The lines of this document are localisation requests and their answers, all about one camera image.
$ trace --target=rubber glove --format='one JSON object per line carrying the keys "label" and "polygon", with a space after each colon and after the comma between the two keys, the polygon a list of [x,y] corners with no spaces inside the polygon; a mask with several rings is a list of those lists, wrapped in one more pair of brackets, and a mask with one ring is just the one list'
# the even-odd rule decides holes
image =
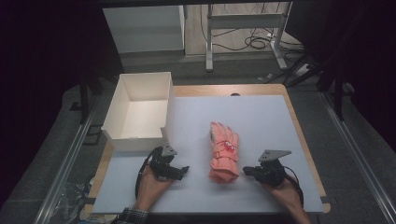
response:
{"label": "rubber glove", "polygon": [[210,146],[213,159],[209,177],[217,183],[230,183],[239,176],[238,141],[239,136],[230,127],[218,122],[210,122]]}

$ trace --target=person's hand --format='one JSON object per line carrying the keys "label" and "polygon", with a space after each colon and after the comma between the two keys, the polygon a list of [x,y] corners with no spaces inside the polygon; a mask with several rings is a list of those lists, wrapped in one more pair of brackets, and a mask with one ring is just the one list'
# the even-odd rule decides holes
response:
{"label": "person's hand", "polygon": [[284,179],[283,182],[277,187],[267,184],[262,184],[262,186],[267,189],[282,206],[288,209],[291,216],[297,223],[311,223],[308,214],[301,206],[300,196],[298,195],[297,190],[288,179]]}
{"label": "person's hand", "polygon": [[146,166],[140,180],[139,194],[134,203],[134,209],[148,211],[174,181],[174,179],[158,180],[151,168]]}

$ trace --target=desk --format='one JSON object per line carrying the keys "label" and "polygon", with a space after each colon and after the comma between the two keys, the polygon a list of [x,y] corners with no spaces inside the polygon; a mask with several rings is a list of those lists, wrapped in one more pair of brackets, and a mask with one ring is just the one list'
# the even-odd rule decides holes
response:
{"label": "desk", "polygon": [[[291,119],[293,121],[294,127],[298,134],[299,140],[304,150],[305,157],[308,161],[309,167],[314,176],[317,188],[321,197],[326,196],[326,192],[321,184],[320,178],[318,176],[318,171],[316,169],[315,163],[312,159],[311,153],[309,151],[308,145],[305,142],[303,132],[301,130],[300,124],[294,113],[290,98],[286,89],[280,84],[255,84],[255,85],[207,85],[207,86],[175,86],[174,87],[175,96],[221,96],[221,95],[231,95],[232,93],[239,93],[241,95],[282,95],[285,99],[287,107],[290,112]],[[113,146],[107,142],[102,159],[99,163],[99,167],[96,172],[96,176],[93,180],[93,185],[89,194],[89,198],[96,198],[99,189],[102,186],[103,180],[106,175],[107,166],[110,162],[111,155],[113,152]],[[330,204],[325,203],[324,211],[325,213],[330,211]],[[92,210],[92,205],[87,204],[85,210],[90,213]]]}

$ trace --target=plaid sleeve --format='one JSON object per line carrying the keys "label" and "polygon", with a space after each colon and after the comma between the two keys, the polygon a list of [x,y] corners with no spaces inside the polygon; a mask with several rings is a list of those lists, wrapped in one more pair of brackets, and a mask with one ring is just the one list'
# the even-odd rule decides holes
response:
{"label": "plaid sleeve", "polygon": [[137,210],[127,207],[117,221],[117,224],[144,224],[148,217],[147,211]]}

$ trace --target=open cardboard box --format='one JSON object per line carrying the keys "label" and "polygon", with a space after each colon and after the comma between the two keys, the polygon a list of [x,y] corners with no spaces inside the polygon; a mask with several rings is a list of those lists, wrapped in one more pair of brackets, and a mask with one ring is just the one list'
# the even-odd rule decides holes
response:
{"label": "open cardboard box", "polygon": [[102,131],[116,150],[149,151],[169,143],[173,114],[169,72],[121,74]]}

